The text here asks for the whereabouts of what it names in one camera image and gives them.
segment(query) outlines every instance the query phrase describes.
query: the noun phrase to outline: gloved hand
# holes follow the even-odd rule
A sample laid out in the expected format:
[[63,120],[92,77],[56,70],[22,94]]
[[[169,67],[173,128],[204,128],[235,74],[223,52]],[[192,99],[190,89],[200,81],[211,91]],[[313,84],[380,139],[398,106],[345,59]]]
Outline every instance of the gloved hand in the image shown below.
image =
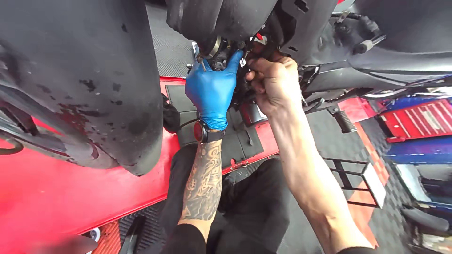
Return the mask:
[[197,64],[187,77],[185,94],[198,109],[199,118],[212,130],[226,129],[226,112],[237,83],[237,69],[242,56],[242,50],[234,53],[223,71],[213,71],[204,60],[207,71]]

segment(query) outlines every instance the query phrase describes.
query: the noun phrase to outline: red tool chest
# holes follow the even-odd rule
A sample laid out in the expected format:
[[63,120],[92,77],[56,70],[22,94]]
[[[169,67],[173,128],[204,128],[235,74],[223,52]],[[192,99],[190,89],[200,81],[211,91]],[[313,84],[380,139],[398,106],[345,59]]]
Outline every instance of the red tool chest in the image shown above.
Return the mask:
[[452,134],[452,106],[446,99],[397,109],[380,115],[394,137],[388,142]]

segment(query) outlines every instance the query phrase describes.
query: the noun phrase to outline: black sleeve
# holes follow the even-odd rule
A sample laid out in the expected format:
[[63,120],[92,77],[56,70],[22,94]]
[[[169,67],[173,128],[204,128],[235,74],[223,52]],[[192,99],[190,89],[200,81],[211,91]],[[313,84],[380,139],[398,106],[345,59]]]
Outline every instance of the black sleeve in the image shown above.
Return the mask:
[[205,254],[206,242],[199,229],[191,224],[177,225],[161,254]]
[[352,247],[343,249],[338,254],[377,254],[377,251],[366,247]]

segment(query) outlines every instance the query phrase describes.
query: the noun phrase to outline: bare hand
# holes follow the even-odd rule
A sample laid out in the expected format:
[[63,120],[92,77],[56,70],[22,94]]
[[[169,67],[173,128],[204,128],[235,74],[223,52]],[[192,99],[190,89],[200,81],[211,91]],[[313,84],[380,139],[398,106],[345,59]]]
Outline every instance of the bare hand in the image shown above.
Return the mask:
[[256,90],[256,102],[269,118],[281,110],[301,110],[301,91],[297,63],[290,57],[273,53],[271,61],[264,58],[248,60],[252,71],[245,78]]

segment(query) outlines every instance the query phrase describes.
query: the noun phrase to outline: black pants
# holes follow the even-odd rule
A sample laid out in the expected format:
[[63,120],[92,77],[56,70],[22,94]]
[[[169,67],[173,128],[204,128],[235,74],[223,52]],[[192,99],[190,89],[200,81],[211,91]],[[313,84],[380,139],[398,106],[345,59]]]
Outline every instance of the black pants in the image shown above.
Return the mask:
[[[167,235],[182,214],[185,185],[197,144],[181,148],[173,157],[168,199],[160,222]],[[246,179],[223,189],[220,206],[207,240],[207,253],[276,253],[289,224],[290,192],[281,162],[269,159]]]

